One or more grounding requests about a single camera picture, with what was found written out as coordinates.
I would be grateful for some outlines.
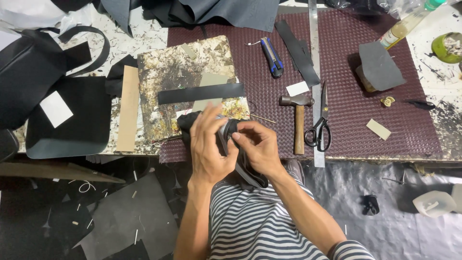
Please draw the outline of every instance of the hammer head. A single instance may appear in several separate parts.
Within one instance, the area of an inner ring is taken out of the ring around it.
[[[281,96],[279,97],[279,105],[305,105],[312,106],[315,103],[313,98],[307,98],[305,95],[299,94],[297,96]]]

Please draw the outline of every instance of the scissors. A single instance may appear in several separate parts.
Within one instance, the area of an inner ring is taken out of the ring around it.
[[[327,85],[326,81],[324,81],[324,84],[322,85],[322,92],[321,92],[321,117],[317,121],[317,123],[313,126],[313,128],[308,129],[305,132],[305,143],[310,146],[310,147],[316,147],[318,151],[320,152],[325,152],[329,149],[330,147],[330,142],[332,140],[332,133],[330,132],[329,125],[327,124],[327,121],[329,120],[329,107],[327,105]],[[323,129],[327,130],[327,135],[329,136],[329,142],[327,143],[327,146],[324,148],[322,147],[322,130]],[[308,134],[312,133],[313,134],[313,139],[308,139]]]

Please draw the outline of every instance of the plastic bottle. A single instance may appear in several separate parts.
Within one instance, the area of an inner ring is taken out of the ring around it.
[[[446,0],[426,0],[425,4],[397,22],[382,37],[380,43],[385,49],[390,49],[406,37],[430,12],[442,5]]]

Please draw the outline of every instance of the wooden hammer handle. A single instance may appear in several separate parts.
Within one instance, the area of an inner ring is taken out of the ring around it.
[[[305,118],[305,107],[298,105],[295,107],[295,143],[294,154],[304,155],[305,145],[303,142],[303,127]]]

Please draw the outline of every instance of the hammer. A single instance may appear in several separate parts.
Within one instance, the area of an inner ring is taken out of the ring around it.
[[[312,106],[314,103],[315,103],[314,99],[307,98],[302,94],[294,96],[294,97],[291,97],[291,96],[279,97],[279,105],[292,105],[295,107],[295,144],[294,144],[294,154],[295,155],[305,154],[305,146],[303,142],[303,126],[304,126],[304,117],[305,117],[304,106]]]

